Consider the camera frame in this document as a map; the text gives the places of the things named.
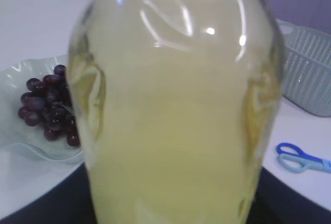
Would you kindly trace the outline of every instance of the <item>white countertop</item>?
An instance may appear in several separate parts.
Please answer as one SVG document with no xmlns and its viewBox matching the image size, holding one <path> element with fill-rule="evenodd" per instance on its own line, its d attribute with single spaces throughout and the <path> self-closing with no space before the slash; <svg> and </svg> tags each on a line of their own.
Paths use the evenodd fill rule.
<svg viewBox="0 0 331 224">
<path fill-rule="evenodd" d="M 72 28 L 87 2 L 0 0 L 0 70 L 24 59 L 66 54 Z M 0 220 L 47 193 L 78 166 L 2 152 Z"/>
<path fill-rule="evenodd" d="M 0 69 L 28 58 L 65 54 L 74 23 L 86 3 L 87 0 L 0 0 Z M 331 159 L 330 137 L 331 120 L 312 116 L 283 99 L 264 160 L 264 167 L 273 175 L 328 210 L 331 198 L 325 192 L 329 190 L 331 174 L 288 172 L 278 164 L 275 147 L 290 142 L 308 154 Z M 46 193 L 47 188 L 49 185 L 39 193 Z M 29 194 L 19 206 L 29 204 L 34 197 Z"/>
</svg>

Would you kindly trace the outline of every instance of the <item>blue scissors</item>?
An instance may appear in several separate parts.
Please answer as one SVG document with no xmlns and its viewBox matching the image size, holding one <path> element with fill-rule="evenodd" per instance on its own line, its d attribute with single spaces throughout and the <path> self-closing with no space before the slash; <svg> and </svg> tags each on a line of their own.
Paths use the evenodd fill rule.
<svg viewBox="0 0 331 224">
<path fill-rule="evenodd" d="M 290 148 L 294 152 L 286 152 L 283 148 Z M 298 146 L 291 143 L 280 143 L 276 147 L 276 151 L 279 154 L 278 162 L 288 171 L 293 173 L 302 173 L 308 169 L 324 171 L 331 173 L 331 161 L 308 155 Z M 299 167 L 290 166 L 286 161 L 292 161 L 298 163 Z"/>
</svg>

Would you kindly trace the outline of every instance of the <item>yellow liquid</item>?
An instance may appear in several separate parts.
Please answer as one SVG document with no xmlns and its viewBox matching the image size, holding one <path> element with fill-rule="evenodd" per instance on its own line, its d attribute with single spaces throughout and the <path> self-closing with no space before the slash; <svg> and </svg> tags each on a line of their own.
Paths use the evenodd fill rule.
<svg viewBox="0 0 331 224">
<path fill-rule="evenodd" d="M 259 1 L 94 0 L 89 14 L 68 79 L 98 223 L 244 223 L 280 96 Z"/>
</svg>

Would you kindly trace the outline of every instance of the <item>grape bunch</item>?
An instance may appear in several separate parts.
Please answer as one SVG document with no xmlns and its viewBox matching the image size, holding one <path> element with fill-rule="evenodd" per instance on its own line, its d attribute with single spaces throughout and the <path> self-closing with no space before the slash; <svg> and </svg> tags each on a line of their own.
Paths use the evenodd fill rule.
<svg viewBox="0 0 331 224">
<path fill-rule="evenodd" d="M 29 92 L 21 96 L 22 107 L 18 115 L 26 125 L 44 127 L 43 135 L 48 141 L 55 141 L 61 135 L 67 136 L 70 146 L 80 146 L 76 119 L 66 107 L 71 107 L 69 87 L 65 78 L 66 67 L 57 65 L 53 75 L 46 75 L 42 81 L 31 78 L 26 82 Z"/>
</svg>

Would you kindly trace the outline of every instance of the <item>dark grape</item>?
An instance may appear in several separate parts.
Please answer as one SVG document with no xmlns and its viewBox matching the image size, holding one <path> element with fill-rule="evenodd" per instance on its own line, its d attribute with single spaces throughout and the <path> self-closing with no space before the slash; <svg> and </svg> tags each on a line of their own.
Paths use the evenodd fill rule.
<svg viewBox="0 0 331 224">
<path fill-rule="evenodd" d="M 58 102 L 59 101 L 59 96 L 58 93 L 53 90 L 53 91 L 48 91 L 46 93 L 46 102 L 49 104 L 52 104 L 54 102 Z"/>
<path fill-rule="evenodd" d="M 54 141 L 57 140 L 58 137 L 60 136 L 61 132 L 60 131 L 53 131 L 49 128 L 45 128 L 43 131 L 43 136 L 45 137 L 45 139 L 47 139 L 48 141 Z"/>
<path fill-rule="evenodd" d="M 65 100 L 65 102 L 63 102 L 63 105 L 68 106 L 68 107 L 72 107 L 71 99 L 68 98 L 67 100 Z"/>
<path fill-rule="evenodd" d="M 48 109 L 44 109 L 41 114 L 42 114 L 45 122 L 49 122 L 51 120 L 51 118 L 53 117 L 53 114 L 50 111 L 48 111 Z"/>
<path fill-rule="evenodd" d="M 30 111 L 25 115 L 24 121 L 25 121 L 26 125 L 28 125 L 30 127 L 35 127 L 39 123 L 41 123 L 42 118 L 41 118 L 40 114 L 38 114 L 34 111 Z"/>
<path fill-rule="evenodd" d="M 53 102 L 52 105 L 50 106 L 50 111 L 54 109 L 63 109 L 63 106 L 60 102 Z"/>
<path fill-rule="evenodd" d="M 66 73 L 66 67 L 64 65 L 57 65 L 54 68 L 54 74 L 64 76 Z"/>
<path fill-rule="evenodd" d="M 53 131 L 60 131 L 63 128 L 63 124 L 64 124 L 64 120 L 62 118 L 55 117 L 53 115 L 50 121 L 48 122 L 48 127 Z"/>
<path fill-rule="evenodd" d="M 65 122 L 65 127 L 67 133 L 77 132 L 76 118 L 74 116 L 68 117 Z"/>
<path fill-rule="evenodd" d="M 53 115 L 53 117 L 57 117 L 59 119 L 65 120 L 67 116 L 67 111 L 65 109 L 58 108 L 51 110 L 51 114 Z"/>
<path fill-rule="evenodd" d="M 42 79 L 42 81 L 43 81 L 46 85 L 48 85 L 48 81 L 49 81 L 49 79 L 50 79 L 51 76 L 52 76 L 52 75 L 46 75 L 46 76 L 44 76 L 43 79 Z"/>
<path fill-rule="evenodd" d="M 62 83 L 62 78 L 57 74 L 51 75 L 47 80 L 47 85 L 52 87 L 60 87 L 61 83 Z"/>
<path fill-rule="evenodd" d="M 28 108 L 28 107 L 26 107 L 26 106 L 24 106 L 24 107 L 21 107 L 20 109 L 19 109 L 19 117 L 21 118 L 21 119 L 24 119 L 24 117 L 26 116 L 26 114 L 28 113 L 28 112 L 30 112 L 31 110 Z"/>
<path fill-rule="evenodd" d="M 70 104 L 70 94 L 69 94 L 69 87 L 68 84 L 64 83 L 61 85 L 60 92 L 62 95 L 62 100 L 66 104 Z"/>
<path fill-rule="evenodd" d="M 67 143 L 68 143 L 68 145 L 74 146 L 74 147 L 80 146 L 81 142 L 79 140 L 78 133 L 77 132 L 71 132 L 70 134 L 68 134 Z"/>
<path fill-rule="evenodd" d="M 32 92 L 38 96 L 44 96 L 47 92 L 47 86 L 44 82 L 36 82 L 32 87 Z"/>
<path fill-rule="evenodd" d="M 42 111 L 46 106 L 46 102 L 41 97 L 31 97 L 27 106 L 33 111 Z"/>
<path fill-rule="evenodd" d="M 40 82 L 40 80 L 38 78 L 30 78 L 27 82 L 26 82 L 26 87 L 29 91 L 32 91 L 32 87 L 34 85 L 34 83 L 36 82 Z"/>
<path fill-rule="evenodd" d="M 21 103 L 23 106 L 27 106 L 30 98 L 33 97 L 33 94 L 31 92 L 24 93 L 21 96 Z"/>
<path fill-rule="evenodd" d="M 66 77 L 61 77 L 61 85 L 67 83 Z"/>
</svg>

